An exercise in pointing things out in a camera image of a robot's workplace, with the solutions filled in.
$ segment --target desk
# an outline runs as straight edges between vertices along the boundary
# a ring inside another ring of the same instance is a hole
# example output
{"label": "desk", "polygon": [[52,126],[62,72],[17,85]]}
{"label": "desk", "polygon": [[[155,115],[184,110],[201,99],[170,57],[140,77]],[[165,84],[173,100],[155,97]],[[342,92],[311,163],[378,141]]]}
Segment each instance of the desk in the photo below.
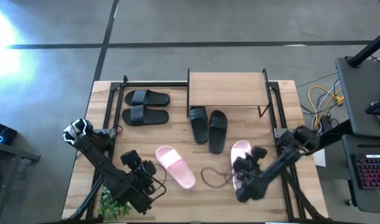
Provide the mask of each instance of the desk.
{"label": "desk", "polygon": [[[295,82],[278,82],[287,125],[289,128],[295,128],[304,123]],[[111,82],[95,82],[93,86],[86,119],[90,120],[95,128],[100,128],[103,125],[110,84]],[[126,87],[124,94],[136,89],[145,88]],[[209,153],[208,144],[197,145],[193,140],[191,125],[188,118],[186,118],[187,88],[149,87],[149,89],[170,95],[170,104],[165,108],[157,108],[168,111],[169,122],[157,126],[130,127],[120,119],[119,125],[123,127],[123,133],[116,140],[113,164],[118,169],[128,171],[128,168],[121,164],[119,157],[122,153],[131,149],[137,150],[142,159],[157,162],[154,154],[155,150],[159,146],[168,145],[176,148],[185,159],[194,173],[197,183],[193,190],[184,190],[168,175],[165,183],[167,193],[152,204],[152,209],[146,215],[138,214],[135,210],[132,210],[128,216],[121,218],[119,221],[282,222],[287,220],[279,178],[270,183],[264,199],[239,203],[236,200],[231,184],[221,189],[211,189],[203,183],[200,177],[201,169],[206,166],[225,172],[231,164],[229,154],[232,145],[242,139],[247,139],[253,146],[259,145],[269,151],[266,158],[261,161],[262,168],[266,168],[277,157],[272,137],[271,121],[268,116],[260,118],[256,106],[208,107],[208,114],[213,110],[221,110],[228,118],[225,149],[222,154],[214,155]],[[114,96],[114,107],[111,110],[109,127],[112,126],[116,101],[117,96]],[[123,102],[121,109],[124,110],[129,107]],[[296,168],[303,192],[314,207],[327,217],[327,209],[313,157],[302,158],[296,163]],[[162,180],[164,172],[158,167],[157,170],[155,178]],[[75,161],[62,218],[69,217],[82,203],[90,190],[93,172],[93,166],[85,157],[81,156]],[[224,181],[220,176],[212,174],[207,174],[206,178],[214,184]],[[293,194],[291,197],[294,210],[296,210]]]}

